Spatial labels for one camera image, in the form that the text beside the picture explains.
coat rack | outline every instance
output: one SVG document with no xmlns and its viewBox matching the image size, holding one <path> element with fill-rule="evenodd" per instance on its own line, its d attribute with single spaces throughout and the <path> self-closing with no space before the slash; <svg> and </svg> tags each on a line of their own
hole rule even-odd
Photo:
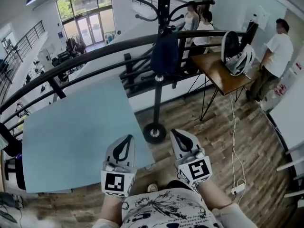
<svg viewBox="0 0 304 228">
<path fill-rule="evenodd" d="M 135 17 L 138 19 L 142 19 L 148 22 L 158 20 L 158 35 L 159 38 L 162 36 L 166 29 L 175 30 L 175 26 L 169 26 L 170 22 L 177 21 L 181 18 L 184 18 L 184 15 L 180 15 L 175 19 L 172 19 L 172 16 L 180 9 L 185 8 L 188 6 L 188 3 L 183 4 L 175 8 L 170 13 L 170 1 L 171 0 L 158 0 L 158 8 L 156 8 L 153 4 L 145 1 L 145 0 L 135 0 L 141 2 L 145 5 L 151 7 L 155 13 L 156 18 L 154 19 L 147 19 L 145 17 L 136 14 Z M 204 2 L 197 2 L 197 5 L 204 5 L 204 4 L 215 4 L 213 0 L 204 1 Z M 161 107 L 161 98 L 162 98 L 162 84 L 163 84 L 163 75 L 157 74 L 155 76 L 155 99 L 154 99 L 154 117 L 153 123 L 150 123 L 145 126 L 143 130 L 143 135 L 147 142 L 152 144 L 159 144 L 163 142 L 166 138 L 166 129 L 165 127 L 159 123 L 159 115 L 160 115 L 160 107 Z"/>
</svg>

wooden table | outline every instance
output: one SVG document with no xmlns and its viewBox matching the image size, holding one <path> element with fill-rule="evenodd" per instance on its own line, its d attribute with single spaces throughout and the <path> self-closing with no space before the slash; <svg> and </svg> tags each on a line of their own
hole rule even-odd
<svg viewBox="0 0 304 228">
<path fill-rule="evenodd" d="M 203 106 L 200 117 L 201 121 L 205 116 L 206 112 L 208 111 L 208 109 L 210 108 L 218 91 L 220 91 L 222 95 L 227 95 L 234 91 L 237 91 L 237 97 L 236 97 L 236 101 L 237 101 L 245 85 L 254 81 L 260 74 L 258 72 L 258 64 L 254 64 L 252 69 L 247 73 L 247 76 L 246 75 L 239 75 L 237 77 L 232 76 L 229 70 L 224 66 L 223 62 L 221 61 L 220 52 L 212 52 L 212 53 L 193 56 L 191 57 L 191 60 L 200 69 L 200 71 L 205 74 L 204 85 L 206 85 L 206 79 L 208 78 L 216 88 L 211 98 L 211 101 L 205 113 L 203 114 L 204 103 L 205 103 L 205 90 L 204 90 Z M 238 96 L 238 89 L 240 88 L 242 88 L 242 90 Z"/>
</svg>

white t-shirt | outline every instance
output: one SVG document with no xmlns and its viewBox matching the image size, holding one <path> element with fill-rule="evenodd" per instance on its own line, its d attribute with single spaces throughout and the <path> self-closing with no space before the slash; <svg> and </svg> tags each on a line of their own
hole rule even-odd
<svg viewBox="0 0 304 228">
<path fill-rule="evenodd" d="M 185 18 L 185 25 L 184 25 L 184 28 L 185 28 L 186 30 L 191 30 L 191 27 L 192 27 L 192 20 L 193 20 L 193 17 L 188 18 L 188 17 L 186 16 L 186 18 Z"/>
<path fill-rule="evenodd" d="M 276 34 L 267 43 L 269 50 L 273 52 L 265 68 L 277 77 L 281 77 L 294 52 L 293 44 L 287 34 Z"/>
<path fill-rule="evenodd" d="M 174 188 L 128 197 L 122 206 L 121 228 L 257 228 L 237 204 L 208 210 L 201 196 Z M 119 228 L 99 219 L 93 228 Z"/>
<path fill-rule="evenodd" d="M 214 30 L 214 28 L 211 24 L 205 25 L 204 22 L 200 21 L 199 27 L 197 30 Z M 195 37 L 193 42 L 196 46 L 205 45 L 205 44 L 209 43 L 208 38 L 210 38 L 210 37 Z"/>
</svg>

white cable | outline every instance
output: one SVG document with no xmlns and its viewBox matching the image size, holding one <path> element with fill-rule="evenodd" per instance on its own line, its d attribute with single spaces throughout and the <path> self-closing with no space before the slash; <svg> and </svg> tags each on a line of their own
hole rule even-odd
<svg viewBox="0 0 304 228">
<path fill-rule="evenodd" d="M 245 178 L 245 172 L 244 172 L 244 166 L 243 166 L 243 163 L 241 162 L 241 160 L 239 159 L 239 157 L 237 156 L 236 154 L 236 151 L 235 151 L 235 143 L 236 143 L 236 117 L 234 115 L 234 111 L 233 111 L 233 98 L 232 98 L 232 94 L 230 93 L 230 100 L 231 100 L 231 111 L 232 111 L 232 116 L 233 116 L 233 135 L 232 135 L 232 144 L 233 144 L 233 148 L 232 148 L 232 171 L 233 171 L 233 185 L 234 185 L 234 188 L 236 188 L 236 181 L 235 181 L 235 173 L 234 173 L 234 164 L 233 164 L 233 154 L 235 154 L 236 158 L 238 159 L 238 161 L 240 162 L 241 166 L 242 166 L 242 172 L 243 172 L 243 176 L 244 176 L 244 179 L 243 178 L 240 178 L 238 179 L 237 181 L 237 186 L 238 186 L 238 182 L 239 181 L 243 181 L 244 184 L 245 184 L 245 189 L 244 189 L 244 192 L 242 194 L 242 196 L 240 197 L 240 199 L 238 200 L 237 204 L 240 203 L 242 197 L 244 196 L 245 192 L 246 192 L 246 178 Z"/>
</svg>

wooden floor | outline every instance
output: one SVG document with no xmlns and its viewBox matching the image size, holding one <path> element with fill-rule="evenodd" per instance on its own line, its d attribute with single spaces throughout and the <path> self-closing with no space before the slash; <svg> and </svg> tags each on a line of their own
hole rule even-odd
<svg viewBox="0 0 304 228">
<path fill-rule="evenodd" d="M 213 91 L 213 88 L 206 91 L 207 103 Z M 247 181 L 240 206 L 258 227 L 279 228 L 293 208 L 287 207 L 291 200 L 283 198 L 290 183 L 289 171 L 276 172 L 276 167 L 285 163 L 283 147 L 258 105 L 248 103 L 244 95 L 243 92 L 234 104 L 237 119 L 236 153 L 244 165 Z M 167 103 L 161 107 L 160 120 L 168 131 L 172 128 L 183 129 L 198 137 L 210 157 L 212 179 L 229 194 L 233 187 L 230 96 L 218 94 L 203 122 L 199 121 L 201 102 L 202 93 Z M 152 110 L 138 114 L 137 119 L 143 128 L 151 122 Z M 134 194 L 144 192 L 147 185 L 154 181 L 164 186 L 176 178 L 169 136 L 164 143 L 150 147 L 157 163 L 149 170 L 138 171 Z M 234 164 L 238 180 L 242 170 L 236 158 Z M 75 189 L 69 194 L 44 194 L 38 199 L 27 200 L 27 203 L 24 210 L 35 210 L 38 219 L 54 219 L 63 228 L 90 228 L 98 219 L 103 194 L 99 183 Z"/>
</svg>

